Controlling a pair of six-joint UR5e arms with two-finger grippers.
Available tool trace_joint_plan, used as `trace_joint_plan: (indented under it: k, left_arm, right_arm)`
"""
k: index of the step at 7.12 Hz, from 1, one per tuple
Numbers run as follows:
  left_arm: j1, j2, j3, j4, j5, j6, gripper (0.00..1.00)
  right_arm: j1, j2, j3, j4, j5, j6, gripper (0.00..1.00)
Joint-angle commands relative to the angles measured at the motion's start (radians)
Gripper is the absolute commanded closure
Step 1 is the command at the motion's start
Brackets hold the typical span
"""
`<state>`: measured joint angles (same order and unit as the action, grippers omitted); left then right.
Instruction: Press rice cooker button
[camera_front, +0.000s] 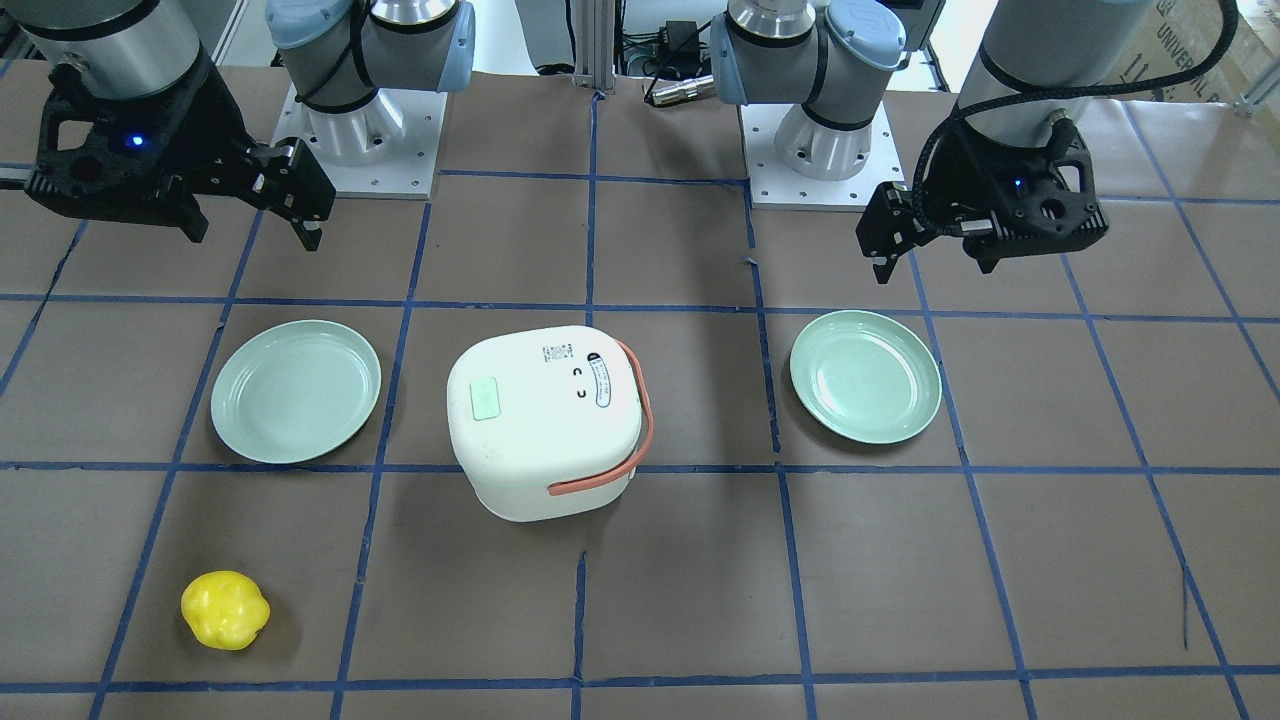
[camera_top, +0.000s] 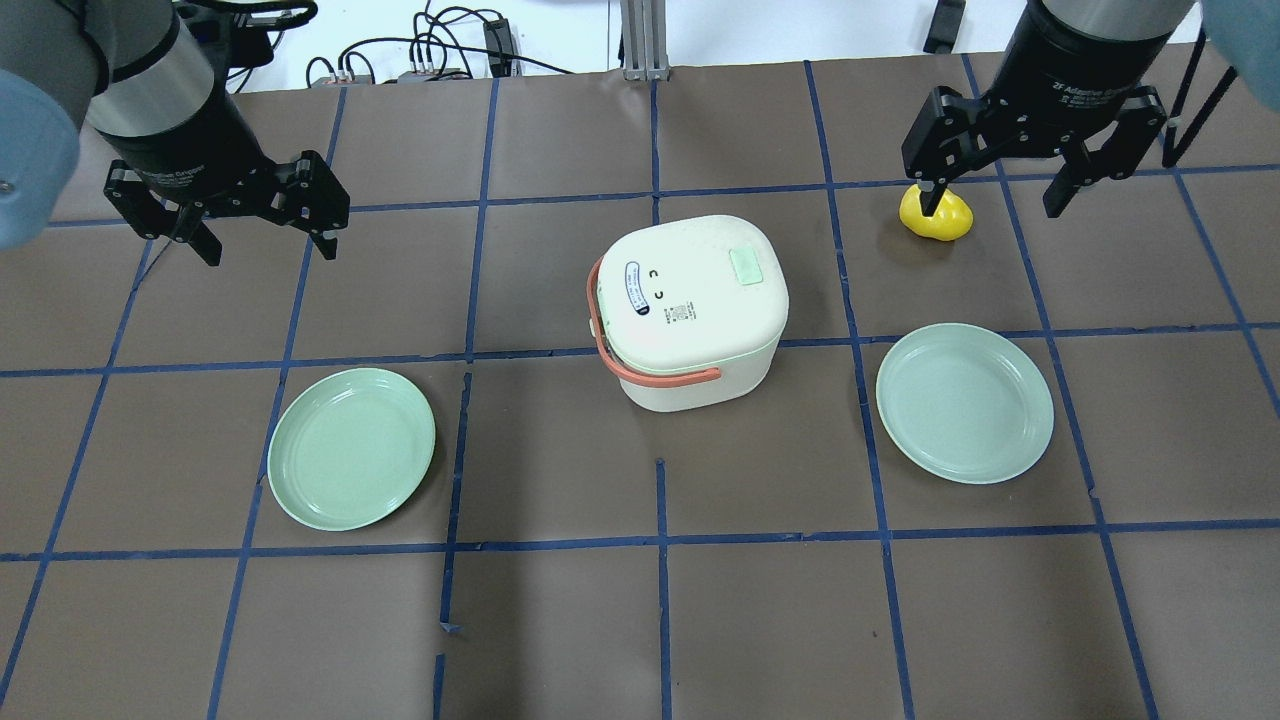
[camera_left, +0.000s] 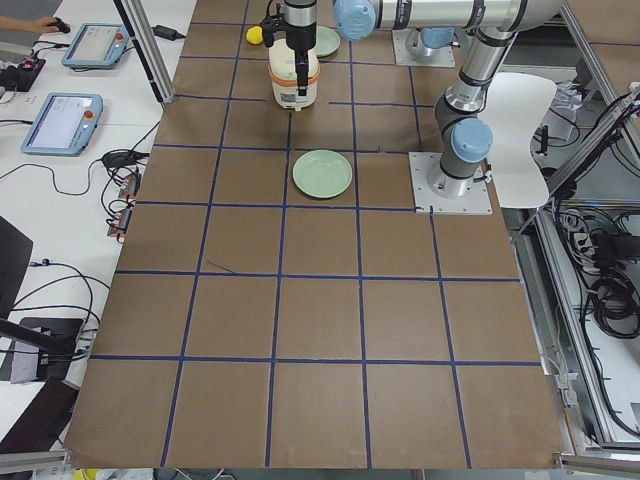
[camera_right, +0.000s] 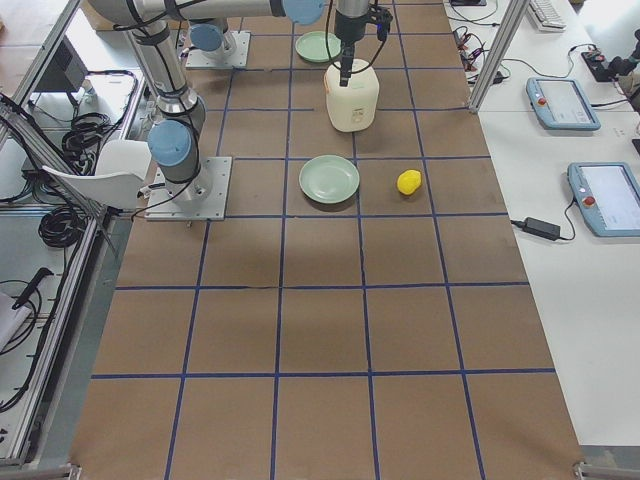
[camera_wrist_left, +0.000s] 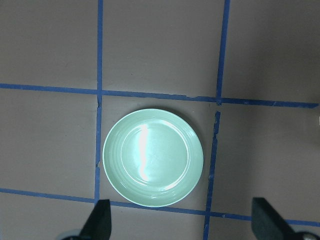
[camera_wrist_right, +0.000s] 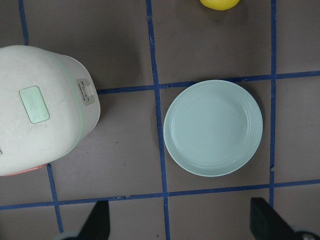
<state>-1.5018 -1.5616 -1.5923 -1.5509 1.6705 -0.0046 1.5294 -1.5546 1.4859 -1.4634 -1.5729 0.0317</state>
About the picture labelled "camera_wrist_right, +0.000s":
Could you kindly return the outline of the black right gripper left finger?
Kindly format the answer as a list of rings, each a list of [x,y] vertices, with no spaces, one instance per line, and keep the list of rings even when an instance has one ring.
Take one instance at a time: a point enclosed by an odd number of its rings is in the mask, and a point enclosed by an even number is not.
[[[81,228],[78,240],[108,240],[111,233],[109,201],[97,201]]]

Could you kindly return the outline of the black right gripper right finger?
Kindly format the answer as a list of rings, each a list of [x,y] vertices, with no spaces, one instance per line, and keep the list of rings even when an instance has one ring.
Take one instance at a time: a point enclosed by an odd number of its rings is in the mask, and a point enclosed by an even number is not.
[[[250,230],[256,240],[297,240],[293,229],[262,197],[250,200]]]

